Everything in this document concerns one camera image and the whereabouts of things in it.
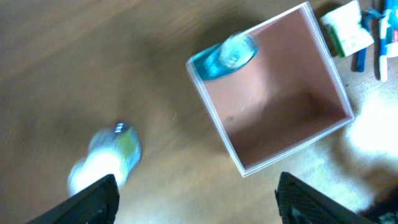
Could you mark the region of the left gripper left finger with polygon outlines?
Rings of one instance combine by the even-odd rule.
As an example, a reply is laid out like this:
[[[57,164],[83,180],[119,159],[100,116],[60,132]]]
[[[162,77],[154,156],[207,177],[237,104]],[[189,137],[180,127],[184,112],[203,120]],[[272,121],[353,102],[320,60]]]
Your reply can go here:
[[[116,179],[113,174],[108,174],[29,223],[113,224],[119,199]]]

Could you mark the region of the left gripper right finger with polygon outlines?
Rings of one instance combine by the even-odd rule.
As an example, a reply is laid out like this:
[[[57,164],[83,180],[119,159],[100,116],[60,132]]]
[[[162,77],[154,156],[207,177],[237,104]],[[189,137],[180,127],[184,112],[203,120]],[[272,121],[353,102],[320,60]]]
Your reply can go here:
[[[283,224],[372,222],[348,210],[288,172],[280,174],[275,198]]]

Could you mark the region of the blue mouthwash bottle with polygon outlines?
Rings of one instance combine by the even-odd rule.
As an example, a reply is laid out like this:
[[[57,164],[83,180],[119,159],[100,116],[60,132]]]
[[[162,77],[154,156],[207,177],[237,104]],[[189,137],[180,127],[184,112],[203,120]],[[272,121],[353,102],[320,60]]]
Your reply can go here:
[[[239,32],[194,56],[193,66],[203,81],[216,80],[243,68],[258,50],[252,35]]]

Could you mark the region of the blue white toothbrush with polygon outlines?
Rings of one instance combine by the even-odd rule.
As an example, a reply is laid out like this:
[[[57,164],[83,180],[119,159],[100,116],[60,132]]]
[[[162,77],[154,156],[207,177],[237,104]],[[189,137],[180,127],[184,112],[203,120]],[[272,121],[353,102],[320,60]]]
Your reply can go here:
[[[388,78],[387,56],[386,56],[386,36],[389,25],[389,15],[392,11],[392,0],[385,0],[384,7],[379,19],[379,76],[380,81],[386,82]]]

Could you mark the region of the white cardboard box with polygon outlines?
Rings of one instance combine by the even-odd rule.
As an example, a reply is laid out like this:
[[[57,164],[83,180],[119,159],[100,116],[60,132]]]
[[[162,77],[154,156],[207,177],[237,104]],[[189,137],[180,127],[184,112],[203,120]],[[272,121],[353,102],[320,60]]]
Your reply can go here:
[[[187,73],[243,177],[352,122],[354,113],[311,5],[303,2],[246,30],[258,51],[228,75],[204,80],[211,46]]]

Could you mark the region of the blue disposable razor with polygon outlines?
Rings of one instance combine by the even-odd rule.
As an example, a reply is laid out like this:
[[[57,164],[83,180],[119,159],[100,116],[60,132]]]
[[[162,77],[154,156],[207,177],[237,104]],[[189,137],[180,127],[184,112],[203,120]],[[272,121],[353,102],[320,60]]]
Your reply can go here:
[[[356,66],[357,72],[364,72],[365,60],[366,60],[366,50],[374,43],[374,39],[370,33],[369,21],[372,19],[381,19],[382,15],[380,12],[376,11],[374,8],[367,8],[365,10],[365,15],[361,18],[359,22],[359,46],[360,50],[357,52]]]

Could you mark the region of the clear pump bottle purple liquid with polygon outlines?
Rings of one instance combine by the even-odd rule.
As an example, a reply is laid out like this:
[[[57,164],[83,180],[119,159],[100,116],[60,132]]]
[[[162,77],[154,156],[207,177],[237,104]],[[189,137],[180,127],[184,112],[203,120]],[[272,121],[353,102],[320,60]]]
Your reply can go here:
[[[118,122],[100,129],[91,138],[87,156],[76,161],[70,171],[69,195],[76,195],[108,174],[114,175],[119,189],[123,188],[141,154],[138,135],[131,125]]]

